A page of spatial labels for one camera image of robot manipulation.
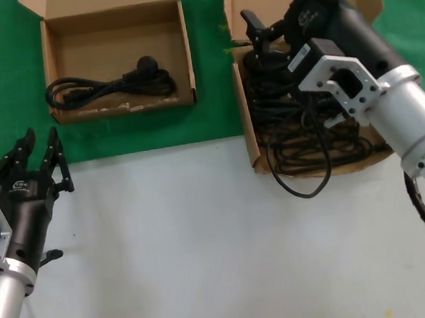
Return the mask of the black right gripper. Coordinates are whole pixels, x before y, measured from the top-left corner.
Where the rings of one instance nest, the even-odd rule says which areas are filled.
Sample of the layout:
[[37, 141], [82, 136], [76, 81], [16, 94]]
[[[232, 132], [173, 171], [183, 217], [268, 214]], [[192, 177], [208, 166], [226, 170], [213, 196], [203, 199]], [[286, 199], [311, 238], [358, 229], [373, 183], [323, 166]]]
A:
[[269, 27], [251, 10], [242, 10], [240, 15], [247, 24], [246, 34], [257, 60], [269, 55], [271, 43], [284, 36], [293, 50], [299, 50], [309, 39], [331, 40], [345, 56], [359, 59], [377, 79], [406, 64], [347, 0], [293, 0], [284, 19]]

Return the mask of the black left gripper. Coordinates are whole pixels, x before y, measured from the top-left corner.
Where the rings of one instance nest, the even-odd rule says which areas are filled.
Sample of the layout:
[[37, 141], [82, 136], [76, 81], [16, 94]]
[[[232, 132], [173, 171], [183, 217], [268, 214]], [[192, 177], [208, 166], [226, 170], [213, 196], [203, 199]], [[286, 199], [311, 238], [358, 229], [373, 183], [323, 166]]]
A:
[[[51, 127], [48, 145], [39, 171], [26, 171], [36, 142], [34, 129], [17, 139], [14, 147], [0, 159], [0, 186], [8, 201], [11, 240], [6, 257], [18, 260], [37, 272], [42, 260], [46, 233], [53, 216], [57, 194], [73, 192], [64, 149], [57, 128]], [[55, 168], [61, 181], [52, 178]]]

